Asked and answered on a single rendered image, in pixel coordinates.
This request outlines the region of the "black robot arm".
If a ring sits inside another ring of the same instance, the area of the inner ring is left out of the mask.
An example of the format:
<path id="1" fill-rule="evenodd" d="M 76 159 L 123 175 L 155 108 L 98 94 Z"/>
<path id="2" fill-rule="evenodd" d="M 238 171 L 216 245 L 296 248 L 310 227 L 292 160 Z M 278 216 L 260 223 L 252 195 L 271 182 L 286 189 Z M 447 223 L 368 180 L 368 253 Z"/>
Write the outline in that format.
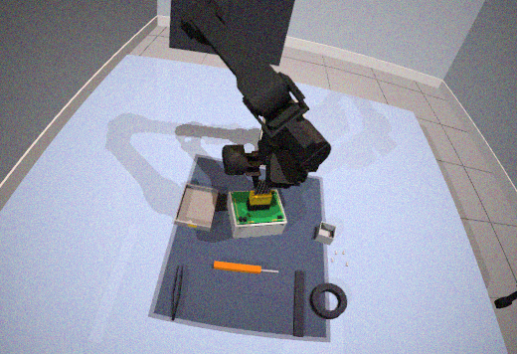
<path id="1" fill-rule="evenodd" d="M 288 150 L 272 145 L 262 156 L 265 184 L 270 188 L 300 187 L 308 170 L 330 154 L 329 141 L 303 115 L 310 110 L 293 80 L 257 61 L 226 28 L 223 11 L 215 0 L 200 0 L 181 15 L 180 28 L 189 39 L 211 46 L 237 77 L 242 102 L 271 139 L 281 139 Z M 298 100 L 295 102 L 289 93 Z M 259 118 L 263 116 L 265 123 Z"/>

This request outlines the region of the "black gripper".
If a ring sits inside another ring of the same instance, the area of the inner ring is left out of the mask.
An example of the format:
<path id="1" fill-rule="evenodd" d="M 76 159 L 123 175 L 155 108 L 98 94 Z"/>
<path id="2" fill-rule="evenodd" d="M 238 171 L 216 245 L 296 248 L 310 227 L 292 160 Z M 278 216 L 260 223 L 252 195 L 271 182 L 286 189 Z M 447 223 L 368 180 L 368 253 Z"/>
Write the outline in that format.
<path id="1" fill-rule="evenodd" d="M 224 164 L 225 174 L 227 175 L 243 175 L 252 176 L 254 187 L 258 186 L 262 156 L 267 149 L 272 145 L 279 145 L 279 149 L 288 150 L 282 143 L 281 139 L 271 137 L 262 129 L 261 140 L 258 141 L 258 151 L 246 153 L 243 144 L 225 145 L 222 148 L 222 159 Z"/>

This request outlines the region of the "dark grey work mat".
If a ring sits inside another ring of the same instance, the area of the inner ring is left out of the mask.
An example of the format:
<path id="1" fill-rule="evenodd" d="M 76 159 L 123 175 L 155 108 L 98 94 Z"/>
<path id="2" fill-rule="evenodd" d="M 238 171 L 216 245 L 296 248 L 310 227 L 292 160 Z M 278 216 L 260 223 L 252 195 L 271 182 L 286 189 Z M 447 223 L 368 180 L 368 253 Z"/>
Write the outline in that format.
<path id="1" fill-rule="evenodd" d="M 243 335 L 331 342 L 330 319 L 318 316 L 310 304 L 315 288 L 329 281 L 327 244 L 315 241 L 320 222 L 326 223 L 323 178 L 307 175 L 300 187 L 271 188 L 287 220 L 281 235 L 238 239 L 228 195 L 254 191 L 252 176 L 229 176 L 223 159 L 196 154 L 187 183 L 219 190 L 211 231 L 174 222 L 147 317 Z M 278 272 L 214 269 L 214 262 Z M 295 271 L 304 272 L 303 337 L 293 336 Z"/>

